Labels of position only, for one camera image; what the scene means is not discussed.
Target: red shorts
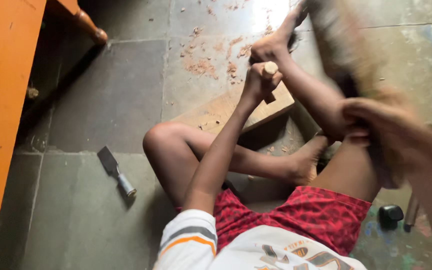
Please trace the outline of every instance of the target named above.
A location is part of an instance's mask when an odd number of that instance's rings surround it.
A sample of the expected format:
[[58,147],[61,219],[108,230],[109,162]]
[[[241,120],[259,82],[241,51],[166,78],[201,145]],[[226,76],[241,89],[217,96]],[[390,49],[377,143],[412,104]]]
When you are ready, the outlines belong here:
[[283,228],[313,239],[340,255],[353,249],[371,203],[327,189],[298,186],[286,202],[268,213],[256,213],[226,189],[214,204],[217,250],[259,225]]

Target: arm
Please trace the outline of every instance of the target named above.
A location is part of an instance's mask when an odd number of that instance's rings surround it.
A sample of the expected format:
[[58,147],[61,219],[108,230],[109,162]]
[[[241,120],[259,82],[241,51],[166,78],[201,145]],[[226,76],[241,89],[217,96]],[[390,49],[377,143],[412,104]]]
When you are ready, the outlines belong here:
[[223,130],[202,158],[186,192],[182,211],[197,209],[213,214],[216,196],[221,190],[244,123],[281,81],[276,73],[271,80],[262,78],[265,63],[254,64],[246,75],[243,93]]
[[432,228],[432,130],[411,113],[402,96],[385,92],[384,101],[391,106],[365,98],[348,99],[343,114],[350,121],[365,119],[378,130],[382,143],[399,154],[397,167],[411,184]]

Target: orange stripe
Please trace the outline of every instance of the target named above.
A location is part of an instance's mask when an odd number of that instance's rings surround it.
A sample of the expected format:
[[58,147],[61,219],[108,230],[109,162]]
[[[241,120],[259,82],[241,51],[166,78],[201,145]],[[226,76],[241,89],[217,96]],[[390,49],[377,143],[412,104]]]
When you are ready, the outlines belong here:
[[191,237],[185,237],[185,238],[177,239],[176,241],[174,241],[174,242],[170,243],[169,245],[167,245],[167,247],[161,252],[161,255],[159,255],[159,258],[161,258],[161,256],[163,256],[163,254],[168,249],[171,249],[175,245],[181,244],[181,243],[185,243],[185,242],[189,242],[189,241],[196,241],[198,243],[211,246],[211,251],[213,251],[213,256],[216,257],[216,249],[215,249],[215,246],[214,246],[213,242],[207,241],[207,240],[205,240],[205,239],[203,239],[203,238],[201,238],[199,236],[191,236]]

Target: dirty floor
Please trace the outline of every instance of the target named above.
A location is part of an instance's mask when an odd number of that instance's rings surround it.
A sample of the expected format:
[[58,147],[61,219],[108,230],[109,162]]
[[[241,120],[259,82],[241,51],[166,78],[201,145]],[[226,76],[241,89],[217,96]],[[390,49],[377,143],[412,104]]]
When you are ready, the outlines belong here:
[[[384,80],[407,91],[432,122],[432,0],[349,2],[365,19],[363,32],[381,57]],[[0,269],[150,269],[175,212],[143,153],[145,132],[240,87],[246,46],[277,28],[296,1],[79,3],[110,41],[92,48],[83,33],[45,13],[30,84],[50,102],[18,134],[0,213]],[[309,19],[297,33],[293,59],[328,82]],[[230,62],[237,66],[235,78],[227,72]],[[32,113],[31,105],[25,104],[23,116]],[[314,128],[296,105],[240,142],[289,155]],[[133,205],[121,200],[96,156],[104,145],[138,189]],[[228,178],[258,211],[291,192],[272,180]],[[278,194],[253,195],[266,190]],[[351,257],[368,269],[432,269],[432,233],[423,213],[411,233],[402,224],[386,232],[377,223],[379,206],[406,210],[410,195],[409,186],[381,191]]]

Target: leg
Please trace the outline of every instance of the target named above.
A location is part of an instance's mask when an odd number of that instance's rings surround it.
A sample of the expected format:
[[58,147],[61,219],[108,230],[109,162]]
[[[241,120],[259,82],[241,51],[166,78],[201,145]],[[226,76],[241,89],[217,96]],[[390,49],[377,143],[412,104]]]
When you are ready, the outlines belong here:
[[[158,124],[146,133],[144,152],[175,207],[183,205],[186,188],[214,138],[178,122]],[[317,136],[290,156],[267,156],[237,145],[229,170],[306,185],[316,177],[315,163],[327,144],[325,136]]]
[[[273,35],[253,45],[251,55],[257,60],[275,62],[293,96],[329,136],[341,140],[344,136],[344,125],[339,101],[344,98],[343,95],[303,71],[288,52],[291,33],[299,20],[300,11],[291,11]],[[327,167],[310,185],[369,202],[374,200],[381,188],[365,145],[358,145],[350,140],[344,140]]]
[[74,15],[76,23],[93,39],[97,45],[104,45],[108,40],[108,35],[103,29],[97,28],[91,18],[81,8]]

